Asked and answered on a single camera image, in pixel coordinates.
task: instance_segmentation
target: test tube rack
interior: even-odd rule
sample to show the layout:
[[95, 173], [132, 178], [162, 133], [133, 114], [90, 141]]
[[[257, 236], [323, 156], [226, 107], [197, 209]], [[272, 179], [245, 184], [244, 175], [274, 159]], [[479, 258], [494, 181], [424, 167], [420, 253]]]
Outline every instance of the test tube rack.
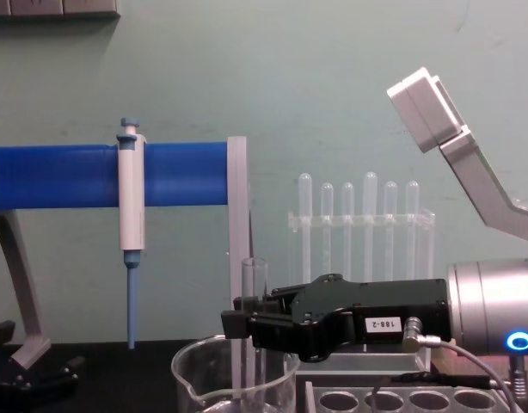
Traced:
[[[372, 413], [369, 381], [362, 387], [321, 387], [305, 383], [304, 407], [299, 413], [350, 411]], [[508, 413], [505, 399], [498, 391], [467, 387], [384, 387], [376, 396], [377, 413]]]
[[435, 215], [420, 206], [420, 186], [405, 185], [405, 208], [398, 207], [398, 185], [383, 185], [364, 176], [361, 214], [356, 213], [354, 185], [341, 188], [340, 214], [335, 215], [335, 189], [321, 186], [321, 211], [314, 214], [310, 174], [298, 178], [298, 214], [289, 213], [290, 283], [308, 283], [322, 274], [371, 282], [433, 278]]

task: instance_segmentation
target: blue cylindrical bar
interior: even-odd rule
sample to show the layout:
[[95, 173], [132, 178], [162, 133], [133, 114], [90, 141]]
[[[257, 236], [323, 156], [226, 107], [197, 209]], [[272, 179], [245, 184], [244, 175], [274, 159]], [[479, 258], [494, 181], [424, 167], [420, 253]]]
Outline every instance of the blue cylindrical bar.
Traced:
[[[145, 205], [225, 205], [227, 144], [148, 144]], [[117, 147], [0, 146], [0, 210], [119, 205]]]

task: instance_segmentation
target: cable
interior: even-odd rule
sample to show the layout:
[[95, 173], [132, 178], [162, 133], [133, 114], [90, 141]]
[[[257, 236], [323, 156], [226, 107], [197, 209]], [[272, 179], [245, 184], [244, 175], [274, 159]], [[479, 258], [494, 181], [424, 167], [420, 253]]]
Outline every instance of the cable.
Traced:
[[[442, 347], [447, 348], [452, 351], [455, 351], [457, 354], [462, 355], [463, 357], [466, 357], [469, 361], [473, 362], [477, 366], [479, 366], [484, 372], [486, 372], [495, 382], [497, 385], [501, 388], [503, 391], [503, 394], [505, 395], [505, 398], [507, 399], [508, 406], [510, 413], [518, 413], [518, 405], [516, 404], [516, 401], [514, 400], [514, 396], [511, 393], [511, 390], [508, 388], [507, 383], [503, 378], [489, 365], [484, 363], [482, 360], [480, 360], [478, 357], [473, 355], [470, 351], [465, 350], [464, 348], [461, 348], [459, 346], [456, 346], [455, 344], [451, 344], [449, 342], [434, 342], [433, 344], [427, 343], [425, 341], [424, 344], [425, 347]], [[373, 390], [371, 391], [371, 413], [377, 413], [377, 400], [376, 396], [381, 388], [383, 383], [376, 385], [373, 387]]]
[[514, 400], [514, 396], [511, 393], [511, 390], [508, 388], [508, 385], [507, 383], [505, 383], [505, 380], [503, 380], [503, 378], [493, 368], [491, 368], [486, 363], [484, 363], [482, 360], [480, 360], [478, 357], [473, 355], [470, 351], [467, 351], [464, 348], [460, 348], [459, 346], [456, 346], [455, 344], [451, 344], [450, 342], [436, 342], [434, 343], [434, 347], [442, 347], [442, 348], [447, 348], [449, 350], [455, 351], [457, 354], [466, 357], [467, 359], [472, 361], [474, 364], [479, 366], [484, 372], [489, 374], [491, 378], [495, 380], [497, 385], [501, 388], [501, 390], [505, 394], [505, 398], [507, 398], [508, 407], [509, 407], [510, 412], [518, 413], [519, 408], [518, 408], [518, 405], [516, 404], [516, 401]]
[[472, 387], [473, 389], [491, 390], [492, 379], [487, 375], [459, 375], [444, 373], [404, 373], [392, 378], [392, 383], [434, 383], [450, 387]]
[[383, 378], [381, 380], [381, 382], [376, 385], [375, 387], [373, 387], [373, 390], [371, 391], [371, 402], [370, 402], [370, 407], [371, 407], [371, 413], [377, 413], [377, 395], [378, 395], [378, 391], [381, 389], [381, 387], [383, 385], [385, 385], [387, 382], [389, 381], [388, 378]]

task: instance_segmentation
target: label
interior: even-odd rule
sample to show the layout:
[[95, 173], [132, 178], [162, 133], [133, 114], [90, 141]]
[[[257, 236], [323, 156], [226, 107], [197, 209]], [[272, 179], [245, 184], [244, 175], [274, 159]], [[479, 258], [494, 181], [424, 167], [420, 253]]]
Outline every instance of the label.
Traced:
[[401, 333], [402, 320], [399, 317], [375, 317], [365, 319], [368, 333]]

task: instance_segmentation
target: clear test tube rack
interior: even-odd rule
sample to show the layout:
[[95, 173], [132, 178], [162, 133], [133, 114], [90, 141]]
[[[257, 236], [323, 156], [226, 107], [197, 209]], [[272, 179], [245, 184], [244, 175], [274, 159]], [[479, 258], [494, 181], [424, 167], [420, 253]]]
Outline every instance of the clear test tube rack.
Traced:
[[[393, 181], [383, 184], [380, 193], [378, 188], [377, 174], [366, 173], [357, 213], [351, 182], [341, 187], [340, 207], [335, 205], [335, 188], [325, 182], [320, 187], [321, 209], [314, 213], [312, 177], [300, 175], [298, 214], [289, 213], [288, 220], [291, 285], [331, 273], [359, 282], [433, 278], [435, 215], [421, 207], [419, 184], [408, 182], [400, 197]], [[328, 385], [328, 377], [427, 371], [430, 358], [426, 348], [416, 354], [403, 353], [398, 346], [346, 348], [321, 363], [303, 363], [298, 383]]]
[[342, 185], [336, 215], [332, 184], [321, 186], [319, 214], [313, 213], [312, 192], [312, 177], [300, 175], [298, 214], [289, 213], [293, 285], [330, 273], [359, 282], [433, 278], [435, 215], [421, 208], [417, 182], [405, 185], [405, 207], [399, 208], [397, 184], [386, 182], [379, 197], [377, 174], [368, 172], [361, 213], [356, 213], [351, 182]]

